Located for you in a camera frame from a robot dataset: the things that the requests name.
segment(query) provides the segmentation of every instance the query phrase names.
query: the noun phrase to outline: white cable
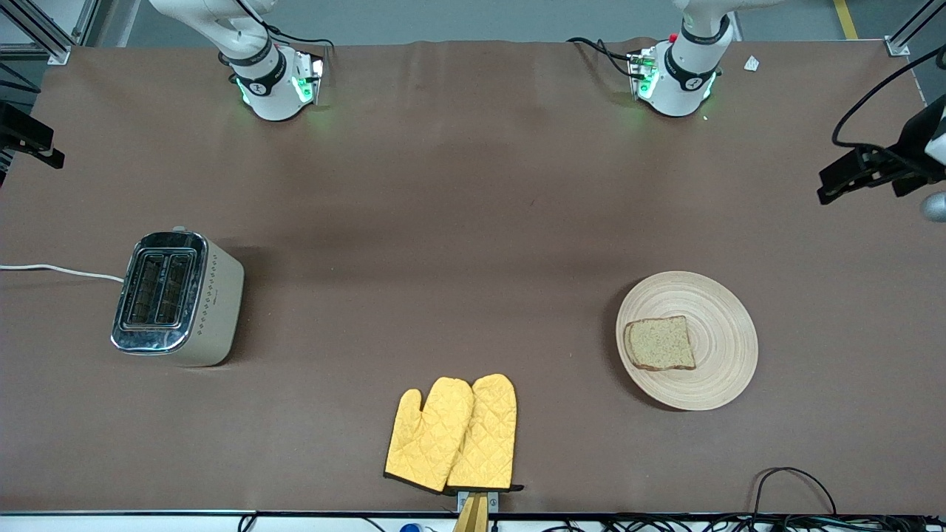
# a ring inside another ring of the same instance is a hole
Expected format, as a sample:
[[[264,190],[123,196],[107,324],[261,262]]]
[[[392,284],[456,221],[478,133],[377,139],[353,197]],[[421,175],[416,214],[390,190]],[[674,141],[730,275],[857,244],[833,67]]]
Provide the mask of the white cable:
[[[55,270],[64,274],[82,275],[83,277],[95,277],[96,279],[109,279],[119,283],[125,282],[125,279],[116,277],[114,275],[90,274],[89,272],[79,272],[76,270],[70,270],[68,268],[60,268],[59,266],[53,266],[52,264],[25,264],[23,266],[8,266],[6,264],[0,264],[0,270]]]

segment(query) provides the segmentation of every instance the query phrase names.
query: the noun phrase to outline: oven mitt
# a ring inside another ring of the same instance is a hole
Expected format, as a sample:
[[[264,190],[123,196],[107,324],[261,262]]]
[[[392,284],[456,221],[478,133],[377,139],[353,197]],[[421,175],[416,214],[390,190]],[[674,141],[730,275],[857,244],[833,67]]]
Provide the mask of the oven mitt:
[[[451,491],[503,491],[512,486],[516,390],[505,375],[473,383],[473,417],[447,479]]]
[[[404,392],[394,416],[384,476],[443,491],[472,412],[473,391],[460,379],[438,379],[423,409],[419,390]]]

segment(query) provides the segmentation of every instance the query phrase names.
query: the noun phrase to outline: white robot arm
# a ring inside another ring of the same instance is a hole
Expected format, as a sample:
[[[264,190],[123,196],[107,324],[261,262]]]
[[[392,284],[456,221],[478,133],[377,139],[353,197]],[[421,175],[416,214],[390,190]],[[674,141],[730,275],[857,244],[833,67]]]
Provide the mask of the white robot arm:
[[[783,0],[672,0],[683,11],[683,26],[673,41],[641,50],[632,58],[637,98],[668,116],[689,115],[710,95],[716,67],[732,42],[735,9],[764,8]]]
[[[259,13],[276,0],[151,0],[162,14],[215,44],[236,73],[243,101],[266,120],[286,120],[314,103],[323,64],[272,41]]]

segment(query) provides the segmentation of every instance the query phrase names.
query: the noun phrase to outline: bamboo plate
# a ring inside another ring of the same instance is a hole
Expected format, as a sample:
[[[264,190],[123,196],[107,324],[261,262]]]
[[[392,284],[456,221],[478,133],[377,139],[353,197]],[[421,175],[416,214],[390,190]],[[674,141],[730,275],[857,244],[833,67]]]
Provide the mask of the bamboo plate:
[[[624,328],[644,318],[686,316],[696,369],[647,371],[631,364]],[[615,328],[621,362],[650,397],[681,410],[712,410],[736,399],[749,385],[759,340],[743,304],[726,287],[690,272],[651,275],[631,289]]]

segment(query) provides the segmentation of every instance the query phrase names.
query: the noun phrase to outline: bread slice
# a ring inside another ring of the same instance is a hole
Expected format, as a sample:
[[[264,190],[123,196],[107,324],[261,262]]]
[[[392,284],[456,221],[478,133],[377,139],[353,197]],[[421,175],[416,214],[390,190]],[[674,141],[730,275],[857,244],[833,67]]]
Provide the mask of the bread slice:
[[[631,357],[631,364],[640,369],[696,369],[685,316],[652,318],[627,324],[624,329],[624,349]]]

